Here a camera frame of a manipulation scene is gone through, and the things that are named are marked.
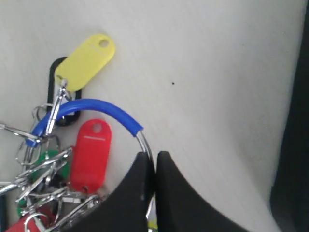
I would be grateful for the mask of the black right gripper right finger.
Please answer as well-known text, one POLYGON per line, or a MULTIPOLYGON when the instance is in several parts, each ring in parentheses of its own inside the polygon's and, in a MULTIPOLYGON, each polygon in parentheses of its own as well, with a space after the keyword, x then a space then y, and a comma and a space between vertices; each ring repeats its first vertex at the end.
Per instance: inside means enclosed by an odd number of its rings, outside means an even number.
POLYGON ((205 201, 184 178, 171 155, 156 162, 156 215, 160 232, 246 232, 205 201))

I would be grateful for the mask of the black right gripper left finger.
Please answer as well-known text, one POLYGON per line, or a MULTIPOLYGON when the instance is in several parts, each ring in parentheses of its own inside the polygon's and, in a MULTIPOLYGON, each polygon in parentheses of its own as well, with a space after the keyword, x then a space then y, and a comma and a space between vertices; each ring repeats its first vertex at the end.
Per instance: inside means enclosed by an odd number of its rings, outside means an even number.
POLYGON ((139 152, 121 183, 94 211, 62 232, 146 232, 147 210, 155 190, 155 168, 139 152))

